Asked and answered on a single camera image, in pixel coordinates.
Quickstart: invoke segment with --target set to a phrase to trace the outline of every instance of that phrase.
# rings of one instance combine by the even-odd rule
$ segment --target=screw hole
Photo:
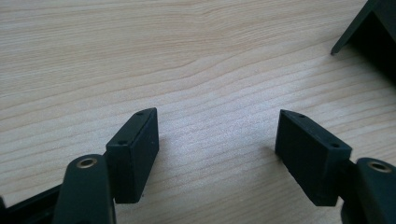
[[[90,168],[98,162],[95,158],[88,158],[77,163],[77,167],[81,169]]]
[[[124,146],[124,145],[127,145],[128,142],[125,141],[125,140],[120,140],[120,141],[118,141],[118,144],[121,145],[121,146]]]
[[[387,165],[382,164],[380,162],[369,161],[368,165],[372,169],[377,170],[378,172],[382,172],[382,173],[390,173],[390,172],[392,172],[392,170]]]

